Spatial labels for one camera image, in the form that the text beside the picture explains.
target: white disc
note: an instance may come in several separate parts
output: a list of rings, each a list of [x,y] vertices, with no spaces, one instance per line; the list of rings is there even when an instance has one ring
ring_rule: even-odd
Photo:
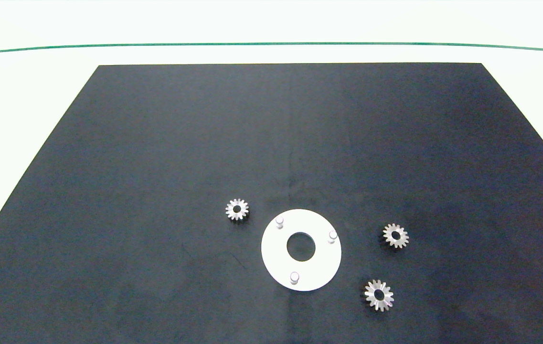
[[[294,233],[305,233],[313,240],[316,250],[310,259],[298,261],[288,253],[286,243]],[[261,254],[265,268],[278,283],[292,290],[310,291],[323,287],[335,276],[341,263],[341,243],[337,231],[322,215],[291,209],[269,222]]]

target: disc center hole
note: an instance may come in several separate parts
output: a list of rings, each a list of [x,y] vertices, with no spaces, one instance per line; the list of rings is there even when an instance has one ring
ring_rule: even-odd
[[[309,235],[299,232],[288,238],[286,249],[294,260],[306,261],[313,257],[313,253],[316,252],[316,244]]]
[[[373,292],[373,296],[375,296],[376,299],[382,301],[384,299],[384,292],[379,290],[379,289],[376,289],[374,292]]]

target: spur gear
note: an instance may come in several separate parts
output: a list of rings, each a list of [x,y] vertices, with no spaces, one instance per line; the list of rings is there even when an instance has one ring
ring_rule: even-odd
[[[236,200],[229,201],[225,210],[225,214],[227,214],[228,218],[234,221],[243,220],[248,216],[248,203],[238,198]]]
[[[371,307],[375,307],[376,311],[387,311],[392,307],[392,302],[394,301],[392,295],[394,295],[394,292],[390,291],[390,287],[387,287],[385,282],[382,283],[379,279],[374,279],[369,282],[369,285],[365,285],[365,289],[367,290],[365,292],[367,301],[370,302]],[[375,296],[376,291],[380,291],[384,295],[381,300]]]
[[[384,228],[384,237],[390,246],[393,246],[394,248],[403,248],[407,246],[409,236],[403,227],[395,224],[388,224]]]

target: white background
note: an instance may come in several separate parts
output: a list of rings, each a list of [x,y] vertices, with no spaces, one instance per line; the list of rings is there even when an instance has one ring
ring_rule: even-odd
[[[180,42],[446,42],[543,48],[543,1],[0,1],[0,50]],[[483,63],[543,138],[543,52],[372,45],[0,53],[0,209],[98,65],[338,62]]]

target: black mat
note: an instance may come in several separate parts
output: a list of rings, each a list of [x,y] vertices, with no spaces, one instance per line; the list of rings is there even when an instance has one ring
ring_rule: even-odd
[[[261,258],[292,208],[313,292]],[[543,343],[543,141],[480,64],[99,67],[0,213],[0,343],[171,342]]]

